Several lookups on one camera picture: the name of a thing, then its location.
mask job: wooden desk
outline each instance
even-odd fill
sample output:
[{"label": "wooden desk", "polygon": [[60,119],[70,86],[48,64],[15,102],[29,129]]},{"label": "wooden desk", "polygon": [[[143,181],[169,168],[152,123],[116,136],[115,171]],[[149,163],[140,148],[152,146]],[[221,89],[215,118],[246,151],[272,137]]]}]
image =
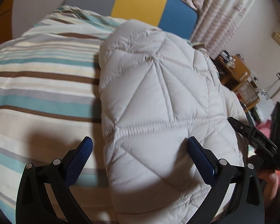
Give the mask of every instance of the wooden desk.
[{"label": "wooden desk", "polygon": [[234,90],[251,75],[250,70],[240,58],[237,56],[234,56],[233,58],[235,59],[236,66],[234,69],[228,67],[220,58],[214,60],[215,66],[225,73],[225,75],[220,75],[221,84],[227,86],[230,90]]}]

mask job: folded comforter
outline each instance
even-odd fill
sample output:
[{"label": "folded comforter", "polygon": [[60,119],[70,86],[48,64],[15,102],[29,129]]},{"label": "folded comforter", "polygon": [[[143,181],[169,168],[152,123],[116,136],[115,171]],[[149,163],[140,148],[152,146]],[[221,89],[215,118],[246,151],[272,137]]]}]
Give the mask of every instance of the folded comforter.
[{"label": "folded comforter", "polygon": [[227,121],[246,121],[237,97],[208,56],[139,21],[103,43],[99,63],[105,166],[119,223],[187,223],[210,186],[186,139],[195,136],[217,158],[243,166],[247,143]]}]

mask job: metal screw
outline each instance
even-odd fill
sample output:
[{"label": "metal screw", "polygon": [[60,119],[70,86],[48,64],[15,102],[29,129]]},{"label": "metal screw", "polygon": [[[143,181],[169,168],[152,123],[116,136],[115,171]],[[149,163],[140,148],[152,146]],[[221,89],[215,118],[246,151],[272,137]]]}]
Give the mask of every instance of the metal screw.
[{"label": "metal screw", "polygon": [[27,164],[26,164],[26,168],[27,168],[27,169],[32,168],[32,163],[27,163]]},{"label": "metal screw", "polygon": [[60,163],[61,163],[61,160],[59,158],[57,158],[53,161],[54,165],[59,165]]},{"label": "metal screw", "polygon": [[254,168],[253,164],[252,163],[248,163],[248,168],[253,169]]},{"label": "metal screw", "polygon": [[220,159],[219,163],[226,166],[227,165],[227,161],[225,159]]}]

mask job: multicolored headboard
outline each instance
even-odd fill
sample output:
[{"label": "multicolored headboard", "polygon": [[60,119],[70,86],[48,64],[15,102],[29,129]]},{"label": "multicolored headboard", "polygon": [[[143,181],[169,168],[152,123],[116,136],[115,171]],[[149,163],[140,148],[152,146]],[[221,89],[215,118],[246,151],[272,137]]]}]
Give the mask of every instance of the multicolored headboard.
[{"label": "multicolored headboard", "polygon": [[197,20],[196,12],[181,0],[66,0],[65,4],[103,16],[138,19],[185,39]]}]

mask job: brown stripe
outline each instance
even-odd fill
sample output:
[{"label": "brown stripe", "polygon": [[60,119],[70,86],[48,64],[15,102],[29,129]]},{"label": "brown stripe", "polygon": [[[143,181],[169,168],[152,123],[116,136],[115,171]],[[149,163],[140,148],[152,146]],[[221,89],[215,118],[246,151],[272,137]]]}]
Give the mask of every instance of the brown stripe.
[{"label": "brown stripe", "polygon": [[92,123],[99,123],[99,124],[101,123],[101,119],[91,119],[91,118],[50,114],[50,113],[20,108],[20,107],[11,106],[11,105],[2,105],[2,106],[0,106],[0,109],[14,110],[14,111],[22,112],[22,113],[44,116],[44,117],[54,118],[54,119],[64,119],[64,120],[80,121],[80,122],[92,122]]},{"label": "brown stripe", "polygon": [[68,22],[68,21],[64,21],[62,19],[58,19],[58,18],[50,18],[51,20],[54,20],[54,21],[57,21],[57,22],[61,22],[63,24],[73,24],[71,22]]},{"label": "brown stripe", "polygon": [[83,82],[98,85],[98,78],[80,77],[74,75],[65,75],[57,73],[39,72],[39,71],[0,71],[0,77],[35,77],[53,80],[63,80],[63,81],[73,81],[73,82]]},{"label": "brown stripe", "polygon": [[79,39],[99,39],[99,37],[91,36],[91,35],[83,35],[83,34],[76,34],[76,33],[62,33],[58,34],[66,37],[75,37]]}]

